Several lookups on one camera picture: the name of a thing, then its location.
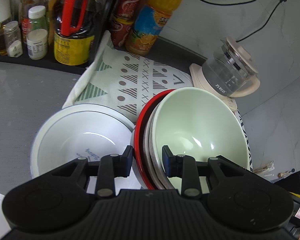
nutrition label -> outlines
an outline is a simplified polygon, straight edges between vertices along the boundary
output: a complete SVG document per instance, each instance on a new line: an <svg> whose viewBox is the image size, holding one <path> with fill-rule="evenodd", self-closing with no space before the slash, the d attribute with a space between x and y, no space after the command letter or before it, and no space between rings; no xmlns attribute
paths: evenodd
<svg viewBox="0 0 300 240"><path fill-rule="evenodd" d="M44 29L37 29L28 34L27 47L28 54L31 59L41 59L47 54L47 37L48 32Z"/></svg>
<svg viewBox="0 0 300 240"><path fill-rule="evenodd" d="M59 35L54 36L54 57L66 65L75 66L87 62L90 46L94 36L81 39L67 39Z"/></svg>

glass jar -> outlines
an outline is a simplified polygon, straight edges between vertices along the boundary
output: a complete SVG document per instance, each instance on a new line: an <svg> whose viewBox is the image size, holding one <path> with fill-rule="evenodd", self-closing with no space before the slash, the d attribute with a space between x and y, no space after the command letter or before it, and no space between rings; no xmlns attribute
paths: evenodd
<svg viewBox="0 0 300 240"><path fill-rule="evenodd" d="M260 86L258 71L250 54L232 38L227 37L223 45L202 65L202 73L209 85L220 95L243 97ZM240 89L247 81L251 85Z"/></svg>
<svg viewBox="0 0 300 240"><path fill-rule="evenodd" d="M42 59L48 52L48 28L46 8L37 5L29 9L27 30L28 55L31 59Z"/></svg>
<svg viewBox="0 0 300 240"><path fill-rule="evenodd" d="M17 21L6 24L4 28L4 40L9 57L22 55L21 31Z"/></svg>

light green bowl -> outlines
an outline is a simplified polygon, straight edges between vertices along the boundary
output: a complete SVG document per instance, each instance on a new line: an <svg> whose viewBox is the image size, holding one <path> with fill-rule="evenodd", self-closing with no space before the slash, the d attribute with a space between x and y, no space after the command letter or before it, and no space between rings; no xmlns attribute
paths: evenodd
<svg viewBox="0 0 300 240"><path fill-rule="evenodd" d="M150 151L156 171L161 170L162 146L174 155L185 154L197 161L222 155L249 170L249 153L244 133L231 110L215 95L199 88L172 91L160 103L150 130ZM180 178L158 174L164 185L181 190ZM200 177L203 193L208 193L205 177Z"/></svg>

kettle base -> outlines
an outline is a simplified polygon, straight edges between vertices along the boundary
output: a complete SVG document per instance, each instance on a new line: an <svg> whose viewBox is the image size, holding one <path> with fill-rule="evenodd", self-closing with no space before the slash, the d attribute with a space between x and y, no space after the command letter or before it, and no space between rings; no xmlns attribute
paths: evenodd
<svg viewBox="0 0 300 240"><path fill-rule="evenodd" d="M231 111L236 111L238 109L237 104L233 98L220 95L213 89L212 86L210 86L209 82L206 80L202 73L201 66L192 63L189 69L194 87L206 90L215 95L216 97L220 98L230 108Z"/></svg>

red bowl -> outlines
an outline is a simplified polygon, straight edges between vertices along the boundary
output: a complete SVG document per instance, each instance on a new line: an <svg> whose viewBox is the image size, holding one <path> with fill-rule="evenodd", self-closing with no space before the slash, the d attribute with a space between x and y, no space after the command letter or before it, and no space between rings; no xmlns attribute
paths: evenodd
<svg viewBox="0 0 300 240"><path fill-rule="evenodd" d="M164 99L166 95L168 95L173 90L174 89L162 91L159 94L155 95L153 98L151 98L143 107L137 119L134 138L133 138L135 158L136 158L138 170L140 172L142 180L144 181L148 189L157 189L157 187L154 185L153 181L151 180L151 177L149 176L146 166L143 165L143 163L145 162L144 152L143 152L143 134L145 132L146 124L149 120L149 117L153 112L153 110L155 109L155 107Z"/></svg>

